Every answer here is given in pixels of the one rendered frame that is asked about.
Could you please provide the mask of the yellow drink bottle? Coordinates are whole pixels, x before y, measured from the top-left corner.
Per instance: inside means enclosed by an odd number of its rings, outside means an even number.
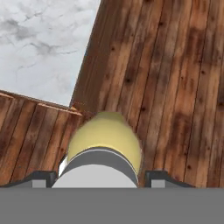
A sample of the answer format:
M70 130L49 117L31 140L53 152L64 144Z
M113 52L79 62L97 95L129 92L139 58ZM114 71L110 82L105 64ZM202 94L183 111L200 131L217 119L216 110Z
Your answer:
M138 138L117 112L100 112L72 136L55 188L136 188Z

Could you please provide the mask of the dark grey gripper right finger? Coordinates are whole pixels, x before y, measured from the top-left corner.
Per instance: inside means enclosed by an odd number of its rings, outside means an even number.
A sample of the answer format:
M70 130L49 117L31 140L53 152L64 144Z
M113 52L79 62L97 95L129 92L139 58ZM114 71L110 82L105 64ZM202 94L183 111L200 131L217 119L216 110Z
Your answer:
M172 178L167 171L146 171L144 186L149 188L167 188L167 187L193 188L193 185Z

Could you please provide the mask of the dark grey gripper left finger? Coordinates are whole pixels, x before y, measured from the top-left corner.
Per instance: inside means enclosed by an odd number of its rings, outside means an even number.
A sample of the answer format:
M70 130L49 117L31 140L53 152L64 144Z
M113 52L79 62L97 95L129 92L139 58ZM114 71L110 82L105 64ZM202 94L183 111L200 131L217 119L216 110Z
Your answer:
M56 171L34 171L22 180L18 180L0 188L28 187L28 188L51 188L57 179Z

